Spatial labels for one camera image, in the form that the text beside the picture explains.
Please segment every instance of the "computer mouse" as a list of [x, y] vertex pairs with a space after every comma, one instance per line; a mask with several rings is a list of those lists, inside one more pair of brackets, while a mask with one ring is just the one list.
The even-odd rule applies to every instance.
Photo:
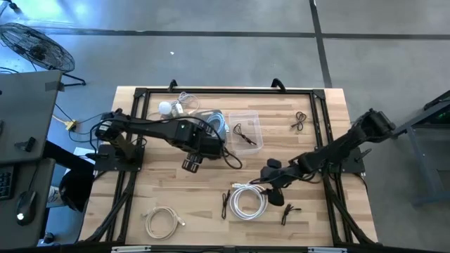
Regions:
[[15, 209], [17, 223], [21, 226], [30, 224], [36, 214], [37, 193], [33, 190], [25, 191], [20, 194]]

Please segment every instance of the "concrete floor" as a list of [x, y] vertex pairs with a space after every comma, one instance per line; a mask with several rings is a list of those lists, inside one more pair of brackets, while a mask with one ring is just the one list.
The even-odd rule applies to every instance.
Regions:
[[[102, 30], [314, 32], [308, 0], [15, 1], [0, 24]], [[445, 0], [316, 0], [323, 32], [347, 34], [450, 34]], [[76, 60], [72, 73], [88, 86], [68, 88], [58, 104], [75, 119], [110, 110], [119, 85], [268, 86], [274, 77], [289, 87], [324, 87], [316, 39], [248, 37], [146, 37], [50, 35]], [[450, 88], [450, 40], [324, 39], [333, 87], [345, 90], [352, 120], [369, 108], [397, 125]], [[0, 66], [33, 71], [8, 48]], [[82, 131], [89, 130], [89, 122]], [[58, 122], [49, 140], [76, 146]], [[404, 136], [371, 147], [366, 156], [369, 198], [381, 243], [450, 251], [450, 204], [415, 208], [423, 181]], [[57, 169], [53, 184], [64, 172]], [[52, 209], [47, 230], [58, 243], [77, 239], [82, 216]]]

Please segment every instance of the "fan grille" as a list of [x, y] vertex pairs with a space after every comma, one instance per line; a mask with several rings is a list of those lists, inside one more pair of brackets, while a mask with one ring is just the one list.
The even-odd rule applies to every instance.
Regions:
[[0, 25], [0, 38], [14, 52], [47, 70], [75, 69], [75, 60], [69, 52], [32, 28], [18, 23]]

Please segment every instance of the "wooden tabletop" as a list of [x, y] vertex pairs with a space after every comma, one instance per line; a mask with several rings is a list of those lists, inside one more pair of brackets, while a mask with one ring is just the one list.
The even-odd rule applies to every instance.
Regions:
[[[124, 113], [129, 114], [134, 89], [134, 86], [119, 86], [112, 110], [122, 108]], [[350, 127], [344, 92], [342, 89], [325, 89], [325, 92], [333, 135], [337, 138]], [[230, 112], [256, 110], [259, 113], [264, 147], [257, 154], [241, 157], [243, 168], [240, 170], [231, 169], [223, 160], [204, 160], [198, 172], [192, 174], [181, 168], [186, 153], [170, 146], [164, 140], [147, 138], [143, 168], [138, 174], [134, 190], [127, 244], [332, 245], [322, 183], [295, 181], [289, 188], [283, 190], [285, 203], [302, 208], [301, 212], [289, 214], [285, 226], [281, 225], [285, 207], [273, 205], [269, 205], [263, 215], [252, 221], [242, 221], [235, 217], [229, 207], [226, 220], [221, 218], [221, 194], [231, 189], [232, 183], [247, 183], [258, 178], [259, 170], [270, 157], [286, 165], [289, 159], [314, 149], [316, 139], [309, 97], [278, 94], [195, 95], [200, 99], [200, 110], [220, 109], [226, 121], [229, 120]], [[156, 112], [161, 101], [173, 101], [177, 98], [178, 94], [152, 94], [148, 118], [159, 118]], [[319, 103], [317, 105], [323, 126], [321, 107]], [[195, 103], [192, 103], [188, 111], [192, 107], [195, 107]], [[300, 132], [290, 128], [291, 124], [296, 123], [297, 111], [307, 115], [304, 128]], [[89, 237], [110, 211], [116, 180], [117, 173], [108, 172], [94, 183], [80, 240]], [[371, 208], [361, 179], [355, 175], [345, 174], [342, 176], [342, 184], [350, 214], [367, 236], [376, 241]], [[259, 206], [259, 201], [252, 193], [244, 193], [239, 203], [245, 212], [254, 212]], [[145, 230], [145, 219], [141, 215], [156, 206], [173, 208], [186, 222], [186, 225], [179, 226], [168, 240], [154, 240]], [[122, 213], [118, 217], [114, 239], [120, 229]], [[170, 221], [168, 215], [157, 214], [152, 221], [152, 229], [155, 233], [167, 232]], [[344, 238], [340, 215], [337, 215], [337, 223], [341, 238]]]

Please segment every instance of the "transparent box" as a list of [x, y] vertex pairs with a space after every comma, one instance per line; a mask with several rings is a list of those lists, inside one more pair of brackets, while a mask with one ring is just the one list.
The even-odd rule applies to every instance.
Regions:
[[[234, 133], [234, 127], [240, 123], [242, 134], [256, 143], [249, 144], [242, 136]], [[258, 153], [263, 146], [259, 116], [256, 110], [230, 112], [229, 128], [231, 134], [231, 147], [237, 156]]]

